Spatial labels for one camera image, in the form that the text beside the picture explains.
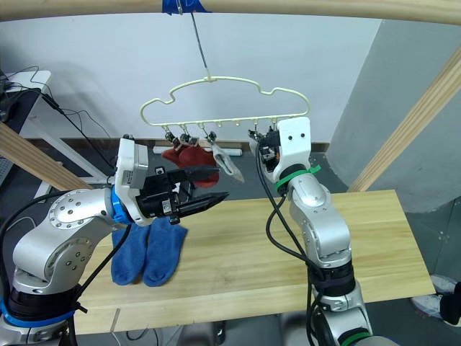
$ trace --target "gray wall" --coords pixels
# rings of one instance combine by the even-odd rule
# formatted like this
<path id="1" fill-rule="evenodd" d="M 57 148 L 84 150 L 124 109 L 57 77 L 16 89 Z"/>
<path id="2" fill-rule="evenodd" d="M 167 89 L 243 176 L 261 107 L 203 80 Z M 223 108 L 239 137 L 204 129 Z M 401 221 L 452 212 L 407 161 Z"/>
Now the gray wall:
<path id="1" fill-rule="evenodd" d="M 349 98 L 327 158 L 350 185 L 461 43 L 461 27 L 385 20 Z M 461 93 L 370 190 L 396 189 L 406 211 L 461 195 Z"/>

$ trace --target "blue tape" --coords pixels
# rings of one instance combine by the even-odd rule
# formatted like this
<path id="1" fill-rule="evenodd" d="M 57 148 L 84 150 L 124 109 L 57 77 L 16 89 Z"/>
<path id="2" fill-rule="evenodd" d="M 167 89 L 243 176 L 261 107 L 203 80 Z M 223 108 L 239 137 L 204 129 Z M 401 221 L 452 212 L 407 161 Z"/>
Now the blue tape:
<path id="1" fill-rule="evenodd" d="M 23 327 L 23 328 L 35 328 L 35 327 L 49 326 L 50 324 L 62 322 L 68 319 L 69 317 L 72 317 L 75 314 L 75 311 L 69 311 L 67 314 L 53 317 L 52 319 L 43 319 L 41 321 L 22 321 L 21 319 L 17 319 L 9 314 L 3 301 L 0 301 L 0 310 L 1 310 L 1 314 L 5 318 L 5 321 L 7 321 L 8 323 L 16 327 Z"/>
<path id="2" fill-rule="evenodd" d="M 200 3 L 200 0 L 179 0 L 179 3 L 181 4 L 182 7 L 182 13 L 191 13 L 191 12 L 207 12 L 210 13 L 210 11 L 207 11 L 202 4 Z M 178 4 L 176 0 L 163 0 L 162 1 L 162 9 L 161 11 L 163 13 L 179 13 L 178 10 Z"/>
<path id="3" fill-rule="evenodd" d="M 114 221 L 124 223 L 125 225 L 129 225 L 131 221 L 128 218 L 126 212 L 123 210 L 122 202 L 115 193 L 115 187 L 112 188 L 112 191 L 110 193 L 110 200 L 112 201 L 112 207 L 114 207 L 115 211 L 115 214 L 112 217 Z"/>

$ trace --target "wire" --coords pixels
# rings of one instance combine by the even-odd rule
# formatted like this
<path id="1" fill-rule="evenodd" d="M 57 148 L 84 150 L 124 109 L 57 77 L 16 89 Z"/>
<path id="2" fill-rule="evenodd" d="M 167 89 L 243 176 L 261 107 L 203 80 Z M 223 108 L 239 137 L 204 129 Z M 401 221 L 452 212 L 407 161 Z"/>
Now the wire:
<path id="1" fill-rule="evenodd" d="M 157 335 L 157 331 L 155 330 L 155 328 L 153 329 L 153 332 L 154 332 L 154 334 L 156 335 L 156 341 L 157 341 L 156 346 L 158 346 L 158 335 Z"/>
<path id="2" fill-rule="evenodd" d="M 101 272 L 102 268 L 114 257 L 115 253 L 119 250 L 119 248 L 123 245 L 125 240 L 128 237 L 128 234 L 130 233 L 131 229 L 131 224 L 127 226 L 125 229 L 125 233 L 123 234 L 121 240 L 119 243 L 112 249 L 112 251 L 102 260 L 102 262 L 98 265 L 98 267 L 93 271 L 92 274 L 86 279 L 85 283 L 79 288 L 77 291 L 76 295 L 73 298 L 73 303 L 75 306 L 78 306 L 77 300 L 81 297 L 82 293 L 88 288 L 90 283 L 95 279 L 95 277 Z M 68 327 L 69 327 L 69 339 L 71 342 L 71 346 L 78 346 L 77 341 L 76 341 L 76 334 L 75 334 L 75 325 L 73 322 L 73 316 L 68 320 Z"/>
<path id="3" fill-rule="evenodd" d="M 62 114 L 68 122 L 70 122 L 72 124 L 72 126 L 74 128 L 77 129 L 77 131 L 83 136 L 85 137 L 86 141 L 90 144 L 90 146 L 99 154 L 99 156 L 102 158 L 102 160 L 112 169 L 114 169 L 114 166 L 112 166 L 110 164 L 110 162 L 106 159 L 106 157 L 103 155 L 103 153 L 93 144 L 93 141 L 90 140 L 86 134 L 72 121 L 72 119 L 70 119 L 70 117 L 61 109 L 61 107 L 58 105 L 58 103 L 52 98 L 50 97 L 50 95 L 47 95 L 47 94 L 43 94 L 42 92 L 36 90 L 36 89 L 33 89 L 33 88 L 29 88 L 27 86 L 23 86 L 21 85 L 20 83 L 16 83 L 15 84 L 19 84 L 21 88 L 24 88 L 24 89 L 27 89 L 27 90 L 30 90 L 31 92 L 35 92 L 37 94 L 39 94 L 41 97 L 43 97 L 43 99 L 48 103 L 48 105 L 53 108 L 54 110 L 56 110 L 57 112 L 59 112 L 60 114 Z"/>
<path id="4" fill-rule="evenodd" d="M 269 201 L 271 202 L 272 207 L 275 210 L 275 213 L 279 216 L 279 219 L 282 222 L 282 225 L 285 227 L 285 229 L 287 230 L 287 233 L 290 235 L 291 239 L 294 241 L 297 249 L 300 250 L 301 255 L 304 256 L 304 260 L 307 261 L 308 256 L 306 255 L 300 242 L 297 240 L 295 234 L 293 233 L 291 228 L 288 226 L 288 223 L 286 222 L 285 218 L 280 212 L 280 209 L 277 207 L 274 197 L 272 197 L 271 191 L 269 190 L 269 187 L 267 186 L 266 180 L 264 179 L 264 175 L 262 174 L 260 157 L 261 157 L 261 153 L 259 152 L 259 143 L 258 143 L 258 145 L 256 146 L 256 170 L 258 172 L 259 180 L 261 181 L 262 187 L 264 188 L 264 191 L 266 192 L 266 195 L 269 198 Z"/>
<path id="5" fill-rule="evenodd" d="M 106 130 L 101 124 L 99 124 L 95 119 L 93 119 L 93 117 L 89 114 L 89 112 L 88 112 L 87 110 L 69 110 L 69 109 L 66 109 L 66 108 L 61 108 L 61 109 L 62 109 L 62 110 L 67 110 L 67 111 L 69 111 L 69 112 L 74 112 L 74 113 L 77 113 L 77 114 L 79 114 L 79 115 L 80 115 L 80 113 L 86 113 L 86 115 L 89 117 L 89 119 L 90 119 L 93 123 L 95 123 L 96 125 L 98 125 L 98 126 L 104 131 L 104 133 L 106 134 L 106 136 L 107 136 L 108 138 L 112 138 L 112 137 L 110 136 L 110 134 L 107 132 L 107 130 Z"/>
<path id="6" fill-rule="evenodd" d="M 202 56 L 203 66 L 205 67 L 206 70 L 208 70 L 207 61 L 205 60 L 205 54 L 203 53 L 203 49 L 202 49 L 202 43 L 200 43 L 200 37 L 199 37 L 199 32 L 197 30 L 197 24 L 195 23 L 194 13 L 190 12 L 190 15 L 192 16 L 192 23 L 194 24 L 195 37 L 197 38 L 197 44 L 199 45 L 199 50 L 200 50 L 200 55 Z"/>
<path id="7" fill-rule="evenodd" d="M 172 336 L 170 336 L 170 338 L 168 339 L 168 341 L 166 342 L 165 346 L 168 346 L 170 345 L 170 342 L 174 339 L 174 337 L 176 336 L 176 334 L 178 334 L 179 331 L 182 331 L 184 329 L 184 326 L 180 326 L 178 329 L 176 329 L 176 331 L 173 333 Z"/>
<path id="8" fill-rule="evenodd" d="M 312 330 L 312 316 L 314 315 L 315 313 L 315 309 L 317 308 L 317 306 L 320 306 L 319 303 L 320 303 L 320 300 L 322 299 L 323 297 L 323 290 L 320 290 L 317 294 L 317 296 L 315 297 L 314 299 L 314 302 L 312 303 L 312 305 L 308 308 L 308 312 L 306 314 L 306 320 L 305 320 L 305 328 L 306 328 L 306 333 L 308 335 L 308 341 L 309 341 L 309 344 L 314 346 L 314 341 L 312 340 L 312 334 L 313 334 L 313 330 Z"/>
<path id="9" fill-rule="evenodd" d="M 24 210 L 28 209 L 30 206 L 42 201 L 42 200 L 47 200 L 48 198 L 53 198 L 53 197 L 58 197 L 61 195 L 64 195 L 68 191 L 58 191 L 58 192 L 52 192 L 48 193 L 47 195 L 43 195 L 37 198 L 34 198 L 30 202 L 28 202 L 26 205 L 22 206 L 20 209 L 18 209 L 16 212 L 14 212 L 5 222 L 3 225 L 0 227 L 0 278 L 1 278 L 1 284 L 3 286 L 3 296 L 4 296 L 4 304 L 6 306 L 6 309 L 8 310 L 8 297 L 9 297 L 9 278 L 8 278 L 8 273 L 6 272 L 6 266 L 5 266 L 5 259 L 4 259 L 4 252 L 3 252 L 3 243 L 5 239 L 5 234 L 6 230 L 8 227 L 12 224 L 13 220 Z"/>
<path id="10" fill-rule="evenodd" d="M 117 335 L 115 335 L 114 332 L 110 332 L 110 334 L 112 334 L 112 336 L 114 337 L 115 341 L 117 342 L 117 345 L 118 345 L 118 346 L 122 346 L 122 344 L 120 344 L 120 340 L 118 340 Z"/>
<path id="11" fill-rule="evenodd" d="M 30 220 L 30 222 L 32 223 L 33 228 L 37 227 L 37 224 L 35 223 L 33 218 L 31 218 L 30 216 L 25 216 L 24 218 L 18 218 L 14 223 L 9 225 L 9 227 L 6 229 L 5 232 L 9 231 L 10 229 L 15 227 L 19 222 L 21 222 L 23 220 Z"/>
<path id="12" fill-rule="evenodd" d="M 282 207 L 282 205 L 283 205 L 284 201 L 286 200 L 286 198 L 287 198 L 286 195 L 284 195 L 282 197 L 279 204 L 277 205 L 278 208 Z M 272 219 L 274 218 L 274 216 L 275 216 L 275 209 L 271 212 L 271 214 L 269 215 L 269 217 L 267 219 L 267 222 L 266 222 L 266 235 L 267 235 L 267 238 L 269 238 L 270 242 L 273 243 L 273 245 L 275 245 L 279 249 L 281 249 L 283 252 L 291 254 L 292 256 L 297 257 L 300 260 L 305 262 L 304 256 L 302 256 L 301 254 L 298 254 L 297 252 L 295 252 L 295 251 L 281 245 L 277 240 L 274 239 L 274 237 L 272 236 L 272 233 L 271 233 L 271 223 L 272 223 Z"/>
<path id="13" fill-rule="evenodd" d="M 125 243 L 125 240 L 128 238 L 128 234 L 130 233 L 131 230 L 131 223 L 127 226 L 125 229 L 125 232 L 123 233 L 122 238 L 118 242 L 118 244 L 112 249 L 112 251 L 102 260 L 102 262 L 98 265 L 98 267 L 93 271 L 93 273 L 86 279 L 84 284 L 80 287 L 80 289 L 76 293 L 76 297 L 74 299 L 75 302 L 80 298 L 82 293 L 88 288 L 89 284 L 95 279 L 95 277 L 101 272 L 102 268 L 114 257 L 115 253 L 119 250 L 120 247 L 122 247 L 123 243 Z"/>
<path id="14" fill-rule="evenodd" d="M 261 181 L 261 184 L 262 184 L 262 186 L 264 188 L 264 191 L 266 192 L 266 195 L 269 198 L 269 201 L 271 202 L 271 204 L 272 204 L 272 206 L 274 208 L 274 210 L 271 212 L 271 214 L 269 215 L 269 217 L 267 219 L 267 222 L 266 222 L 266 234 L 267 234 L 267 237 L 269 238 L 271 243 L 273 243 L 276 247 L 278 247 L 282 251 L 284 251 L 284 252 L 286 252 L 288 254 L 291 254 L 292 256 L 295 256 L 295 257 L 299 258 L 300 260 L 304 261 L 307 268 L 308 268 L 308 270 L 315 270 L 316 273 L 318 274 L 319 278 L 321 280 L 325 280 L 323 272 L 321 271 L 321 269 L 312 260 L 310 260 L 308 258 L 308 256 L 305 253 L 304 249 L 301 247 L 300 242 L 297 240 L 296 236 L 293 234 L 293 232 L 290 229 L 290 227 L 288 226 L 285 218 L 283 217 L 282 212 L 280 211 L 280 207 L 283 205 L 283 203 L 284 203 L 284 201 L 286 199 L 286 195 L 282 196 L 282 199 L 280 200 L 279 204 L 275 203 L 274 197 L 272 196 L 271 191 L 270 191 L 269 187 L 267 186 L 266 180 L 265 180 L 264 175 L 262 173 L 261 152 L 259 151 L 259 143 L 256 146 L 256 155 L 255 155 L 255 157 L 256 157 L 256 170 L 258 172 L 259 180 Z M 291 249 L 289 249 L 287 247 L 284 247 L 283 245 L 281 245 L 279 242 L 277 242 L 272 237 L 272 234 L 270 232 L 270 225 L 271 225 L 272 219 L 274 218 L 275 214 L 277 214 L 279 216 L 279 219 L 282 222 L 283 226 L 285 227 L 285 230 L 287 231 L 287 233 L 292 238 L 292 240 L 295 243 L 296 247 L 300 250 L 300 253 L 297 253 L 297 252 L 295 252 L 295 251 L 293 251 L 293 250 L 291 250 Z M 312 316 L 313 316 L 313 314 L 315 312 L 315 309 L 316 309 L 317 306 L 319 306 L 320 300 L 323 297 L 323 290 L 319 290 L 318 295 L 315 297 L 314 302 L 312 303 L 312 305 L 310 304 L 311 299 L 312 299 L 311 295 L 312 295 L 312 285 L 310 283 L 310 278 L 309 278 L 309 273 L 308 273 L 308 297 L 307 297 L 307 306 L 306 306 L 306 326 L 305 326 L 305 328 L 306 328 L 306 334 L 308 336 L 309 344 L 311 346 L 314 346 L 315 344 L 313 343 L 312 336 L 313 335 L 315 336 L 315 332 L 312 329 L 311 321 L 312 321 Z"/>
<path id="15" fill-rule="evenodd" d="M 54 99 L 53 97 L 53 93 L 51 92 L 51 88 L 48 86 L 48 84 L 46 83 L 42 83 L 41 81 L 33 81 L 34 77 L 37 75 L 38 71 L 40 70 L 40 67 L 39 66 L 29 66 L 29 67 L 26 67 L 26 68 L 23 68 L 22 70 L 19 70 L 19 71 L 16 71 L 14 72 L 13 74 L 10 74 L 9 76 L 6 76 L 8 79 L 10 79 L 11 77 L 17 75 L 18 73 L 20 72 L 25 72 L 26 70 L 29 70 L 31 68 L 35 68 L 35 72 L 34 74 L 32 75 L 32 77 L 30 77 L 29 81 L 31 83 L 36 83 L 36 84 L 42 84 L 44 85 L 45 87 L 47 87 L 48 91 L 50 92 L 50 96 Z"/>
<path id="16" fill-rule="evenodd" d="M 82 121 L 81 121 L 81 115 L 80 115 L 79 112 L 73 111 L 73 112 L 70 112 L 70 113 L 68 112 L 68 113 L 66 113 L 66 114 L 67 114 L 67 115 L 75 115 L 75 114 L 77 114 L 77 116 L 79 117 L 80 131 L 83 131 L 83 130 L 84 130 L 84 126 L 83 126 L 83 123 L 82 123 Z"/>
<path id="17" fill-rule="evenodd" d="M 79 346 L 77 343 L 77 336 L 75 333 L 75 321 L 73 320 L 73 316 L 69 317 L 67 320 L 68 328 L 69 328 L 69 343 L 71 346 Z"/>
<path id="18" fill-rule="evenodd" d="M 129 331 L 126 331 L 125 332 L 125 336 L 127 337 L 127 339 L 129 339 L 130 341 L 138 341 L 140 339 L 142 339 L 143 337 L 145 337 L 145 335 L 147 334 L 147 332 L 149 331 L 149 328 L 145 328 L 141 334 L 138 336 L 138 337 L 131 337 L 130 336 L 130 332 Z"/>

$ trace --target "white wall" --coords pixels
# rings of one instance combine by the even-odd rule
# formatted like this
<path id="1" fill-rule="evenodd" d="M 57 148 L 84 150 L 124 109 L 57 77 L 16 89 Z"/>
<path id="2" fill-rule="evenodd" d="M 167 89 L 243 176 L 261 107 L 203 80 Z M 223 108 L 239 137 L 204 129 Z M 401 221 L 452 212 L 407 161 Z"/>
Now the white wall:
<path id="1" fill-rule="evenodd" d="M 372 41 L 378 19 L 262 14 L 196 14 L 212 74 L 242 76 L 264 89 L 287 87 L 311 100 L 312 140 L 329 142 Z M 86 109 L 113 136 L 163 138 L 138 109 L 205 70 L 190 15 L 111 14 L 0 23 L 1 67 L 31 65 L 52 72 L 61 107 Z M 290 96 L 262 97 L 250 86 L 218 82 L 178 93 L 177 105 L 148 109 L 152 120 L 179 121 L 297 112 Z M 44 124 L 61 137 L 79 134 L 56 112 L 38 105 Z M 104 137 L 83 115 L 89 136 Z M 248 125 L 225 126 L 218 138 L 245 140 Z M 36 137 L 26 126 L 22 134 Z"/>

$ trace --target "gray floor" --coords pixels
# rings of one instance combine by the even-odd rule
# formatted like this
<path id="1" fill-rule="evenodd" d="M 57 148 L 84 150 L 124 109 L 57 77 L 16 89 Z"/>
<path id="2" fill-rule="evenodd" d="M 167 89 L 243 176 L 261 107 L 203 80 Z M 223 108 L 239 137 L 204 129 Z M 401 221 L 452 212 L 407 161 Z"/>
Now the gray floor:
<path id="1" fill-rule="evenodd" d="M 55 159 L 65 162 L 65 166 L 81 173 L 55 152 L 49 153 Z M 102 169 L 90 151 L 82 151 Z M 322 153 L 312 154 L 313 164 L 320 164 L 322 170 L 317 173 L 321 183 L 332 192 L 344 192 L 346 186 L 331 171 L 325 156 Z M 264 191 L 257 180 L 254 169 L 254 158 L 249 154 L 235 158 L 235 163 L 241 168 L 245 184 L 222 175 L 218 185 L 207 192 L 230 191 L 228 199 L 264 198 Z M 161 158 L 159 165 L 173 168 L 174 165 L 164 162 Z M 0 187 L 0 220 L 6 218 L 12 211 L 33 197 L 39 181 L 28 173 L 15 167 L 6 182 Z M 36 205 L 27 215 L 40 221 L 45 215 L 49 203 Z M 437 272 L 461 280 L 461 200 L 455 200 L 441 208 L 426 214 L 407 214 L 416 241 L 418 242 L 424 261 L 430 273 Z M 30 229 L 25 221 L 18 225 L 6 237 L 6 263 L 10 270 L 11 250 L 18 238 Z M 417 314 L 408 299 L 396 301 L 383 301 L 367 304 L 370 319 L 375 334 L 385 335 L 404 346 L 453 346 L 461 345 L 461 331 L 448 327 L 446 324 L 432 318 L 425 318 Z M 180 327 L 163 328 L 158 330 L 161 345 L 175 345 L 179 336 Z M 225 346 L 265 345 L 278 346 L 281 341 L 278 335 L 278 324 L 274 316 L 261 316 L 250 319 L 239 319 L 228 322 L 228 338 Z M 155 345 L 156 338 L 150 331 L 142 340 L 130 342 L 125 338 L 125 333 L 117 333 L 122 345 Z M 79 337 L 80 345 L 116 345 L 110 334 L 84 335 Z"/>

